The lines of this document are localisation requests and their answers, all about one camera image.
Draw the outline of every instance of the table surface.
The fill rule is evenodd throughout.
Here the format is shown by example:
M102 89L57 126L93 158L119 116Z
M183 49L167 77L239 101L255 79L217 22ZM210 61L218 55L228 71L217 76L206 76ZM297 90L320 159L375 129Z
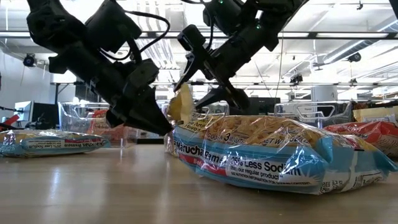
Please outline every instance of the table surface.
M0 158L0 223L398 223L398 175L342 194L242 189L162 146Z

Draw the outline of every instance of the red noodle package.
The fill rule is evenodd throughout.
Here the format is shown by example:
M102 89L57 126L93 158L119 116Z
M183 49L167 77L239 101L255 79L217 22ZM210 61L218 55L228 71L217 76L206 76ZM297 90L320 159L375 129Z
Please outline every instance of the red noodle package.
M389 157L398 157L398 127L386 121L331 125L325 128L337 134L354 134L380 149Z

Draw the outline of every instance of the ceiling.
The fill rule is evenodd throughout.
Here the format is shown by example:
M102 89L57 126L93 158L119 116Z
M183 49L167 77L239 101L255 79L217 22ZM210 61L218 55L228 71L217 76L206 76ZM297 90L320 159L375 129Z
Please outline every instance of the ceiling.
M98 8L100 0L68 0L62 1L65 9L81 21L87 20ZM189 5L178 0L123 0L118 1L123 8L134 11L146 11L166 17L172 24L172 31L181 31L188 24L195 24L202 31L209 28L202 21L203 6ZM386 24L396 22L394 12L388 0L362 0L363 7L359 7L358 0L310 0L286 25L285 32L378 32ZM29 13L27 1L3 0L0 2L0 30L27 31L26 16ZM131 16L144 31L161 31L165 29L162 22L144 17ZM0 39L0 47L8 54L22 58L26 53L35 53L39 60L47 61L52 56L50 51L35 45L30 39ZM139 40L143 46L149 40ZM216 39L213 48L220 46L225 39ZM252 60L243 66L236 76L231 79L237 82L289 82L292 75L302 74L306 83L346 83L357 78L359 83L396 82L398 80L398 63L396 40L382 40L362 50L360 62L349 63L339 60L331 64L322 65L319 70L314 63L322 62L326 55L338 54L341 50L356 44L357 40L281 40L278 47L269 52L261 49ZM120 54L127 53L127 47L120 50ZM162 68L157 82L168 83L178 81L183 73L180 68L185 67L186 51L174 39L162 40L159 44L147 50L144 57L151 57ZM194 80L204 80L198 72ZM250 87L240 85L250 95L272 96L286 98L288 92L308 93L307 88L291 88L289 86L258 85ZM195 86L197 98L205 95L208 86ZM339 86L341 97L351 98L357 93L367 93L371 86L350 88ZM172 95L171 90L160 94Z

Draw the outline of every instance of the transparent plastic bin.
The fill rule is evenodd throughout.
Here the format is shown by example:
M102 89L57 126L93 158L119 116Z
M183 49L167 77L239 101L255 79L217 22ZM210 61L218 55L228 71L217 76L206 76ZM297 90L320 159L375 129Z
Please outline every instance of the transparent plastic bin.
M352 122L353 107L350 101L279 103L275 105L274 116L324 128Z
M118 126L110 128L105 114L107 103L58 103L60 130L76 133L97 134L108 139L113 147L125 147L127 142L134 142L134 128Z

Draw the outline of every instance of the pipe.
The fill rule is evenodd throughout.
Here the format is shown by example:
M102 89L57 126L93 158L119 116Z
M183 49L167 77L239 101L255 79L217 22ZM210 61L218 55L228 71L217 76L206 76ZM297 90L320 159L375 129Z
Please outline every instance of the pipe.
M398 20L395 16L390 17L388 20L384 21L381 25L376 28L377 32L397 32L398 31ZM360 50L369 47L375 43L379 42L379 40L353 40L348 42L347 44L339 47L338 49L328 53L323 58L323 63L319 63L318 65L328 65L331 63L335 63L341 59L347 58Z

